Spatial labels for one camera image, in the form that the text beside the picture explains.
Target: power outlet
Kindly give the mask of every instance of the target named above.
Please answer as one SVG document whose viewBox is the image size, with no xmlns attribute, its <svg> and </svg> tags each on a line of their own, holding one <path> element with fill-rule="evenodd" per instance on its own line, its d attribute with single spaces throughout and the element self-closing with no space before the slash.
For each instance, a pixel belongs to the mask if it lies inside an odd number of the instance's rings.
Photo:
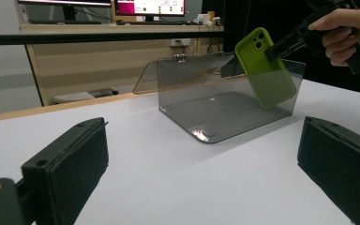
<svg viewBox="0 0 360 225">
<path fill-rule="evenodd" d="M 171 39 L 171 46 L 181 46 L 180 42 L 183 43 L 184 46 L 189 46 L 191 44 L 191 38 L 178 38 L 178 39 Z"/>
</svg>

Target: human hand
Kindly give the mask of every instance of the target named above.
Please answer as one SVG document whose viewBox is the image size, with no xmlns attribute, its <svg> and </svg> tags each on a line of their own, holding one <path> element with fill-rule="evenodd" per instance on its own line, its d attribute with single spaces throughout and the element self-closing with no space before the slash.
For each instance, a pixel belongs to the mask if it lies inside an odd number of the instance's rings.
<svg viewBox="0 0 360 225">
<path fill-rule="evenodd" d="M 354 44 L 360 44 L 360 9 L 338 8 L 310 24 L 308 29 L 327 30 L 322 38 L 326 56 L 333 66 L 346 67 L 346 60 L 356 51 Z"/>
</svg>

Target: white table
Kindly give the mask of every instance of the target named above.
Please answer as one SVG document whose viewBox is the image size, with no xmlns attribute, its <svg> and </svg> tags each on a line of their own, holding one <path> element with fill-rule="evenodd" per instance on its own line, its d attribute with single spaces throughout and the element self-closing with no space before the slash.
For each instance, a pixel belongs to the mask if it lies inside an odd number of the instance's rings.
<svg viewBox="0 0 360 225">
<path fill-rule="evenodd" d="M 0 177 L 17 182 L 27 159 L 102 116 L 110 165 L 76 224 L 351 224 L 297 166 L 306 115 L 360 134 L 360 93 L 303 81 L 293 116 L 217 144 L 166 117 L 157 94 L 3 120 Z"/>
</svg>

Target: smartphone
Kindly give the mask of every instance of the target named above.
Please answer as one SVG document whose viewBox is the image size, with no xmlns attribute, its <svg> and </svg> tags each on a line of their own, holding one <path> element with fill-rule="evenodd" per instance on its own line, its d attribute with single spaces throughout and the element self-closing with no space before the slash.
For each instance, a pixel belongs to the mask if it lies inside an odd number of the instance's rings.
<svg viewBox="0 0 360 225">
<path fill-rule="evenodd" d="M 235 54 L 264 108 L 271 108 L 292 98 L 296 86 L 280 58 L 268 61 L 264 51 L 273 46 L 267 30 L 258 27 L 235 45 Z"/>
</svg>

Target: black monitor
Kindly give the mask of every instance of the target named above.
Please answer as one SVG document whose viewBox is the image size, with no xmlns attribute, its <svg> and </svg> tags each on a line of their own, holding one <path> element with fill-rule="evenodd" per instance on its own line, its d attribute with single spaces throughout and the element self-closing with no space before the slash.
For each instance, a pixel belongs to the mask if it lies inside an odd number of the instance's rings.
<svg viewBox="0 0 360 225">
<path fill-rule="evenodd" d="M 111 0 L 17 0 L 19 4 L 40 4 L 59 6 L 63 8 L 64 18 L 67 21 L 75 21 L 74 7 L 110 8 Z"/>
<path fill-rule="evenodd" d="M 143 16 L 152 22 L 154 17 L 184 17 L 186 0 L 113 0 L 115 15 Z"/>
</svg>

